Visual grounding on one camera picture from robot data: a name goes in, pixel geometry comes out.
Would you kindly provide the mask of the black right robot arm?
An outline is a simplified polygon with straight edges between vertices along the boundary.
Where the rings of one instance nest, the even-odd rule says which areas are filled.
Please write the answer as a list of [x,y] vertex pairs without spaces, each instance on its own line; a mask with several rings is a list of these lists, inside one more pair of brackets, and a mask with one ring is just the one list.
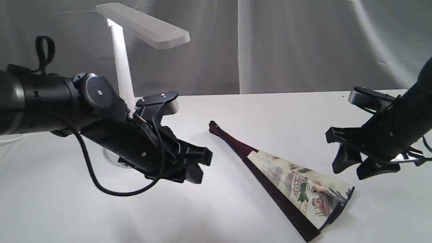
[[360,180],[385,173],[396,173],[402,163],[419,167],[431,161],[412,145],[419,139],[430,151],[425,134],[432,127],[432,66],[427,60],[417,82],[403,95],[393,97],[362,86],[354,87],[349,102],[372,117],[358,128],[331,127],[325,133],[327,143],[340,144],[332,163],[339,174],[358,164]]

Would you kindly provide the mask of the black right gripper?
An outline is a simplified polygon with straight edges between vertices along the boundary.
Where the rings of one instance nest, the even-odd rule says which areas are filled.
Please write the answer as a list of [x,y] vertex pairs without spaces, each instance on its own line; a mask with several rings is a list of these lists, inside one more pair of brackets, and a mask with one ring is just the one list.
[[339,174],[358,164],[359,180],[399,172],[401,166],[393,159],[399,154],[414,152],[412,144],[427,133],[426,101],[394,101],[375,112],[364,125],[357,128],[330,127],[327,143],[339,143],[332,163]]

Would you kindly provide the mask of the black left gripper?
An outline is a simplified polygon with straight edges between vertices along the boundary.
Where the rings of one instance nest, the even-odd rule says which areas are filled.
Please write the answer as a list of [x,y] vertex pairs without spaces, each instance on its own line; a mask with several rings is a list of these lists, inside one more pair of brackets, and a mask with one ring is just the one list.
[[[177,139],[170,128],[161,127],[159,132],[165,146],[164,172],[176,169],[188,162],[205,166],[212,163],[213,153],[206,147],[196,146]],[[119,122],[112,118],[97,119],[91,116],[81,118],[81,134],[103,148],[123,158],[148,177],[156,177],[162,157],[158,143],[154,144],[145,131],[132,119]],[[198,164],[189,164],[184,172],[186,181],[201,184],[203,171]]]

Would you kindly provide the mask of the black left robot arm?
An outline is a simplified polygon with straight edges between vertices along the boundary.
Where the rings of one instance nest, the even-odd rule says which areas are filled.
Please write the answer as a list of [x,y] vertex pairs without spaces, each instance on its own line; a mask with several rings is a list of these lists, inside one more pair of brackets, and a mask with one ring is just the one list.
[[143,97],[132,111],[101,75],[46,73],[55,56],[52,38],[37,36],[35,49],[37,69],[9,64],[1,71],[1,135],[49,131],[67,137],[76,130],[148,179],[162,173],[176,183],[202,182],[200,165],[210,166],[212,152],[161,125],[164,115],[175,113],[177,92]]

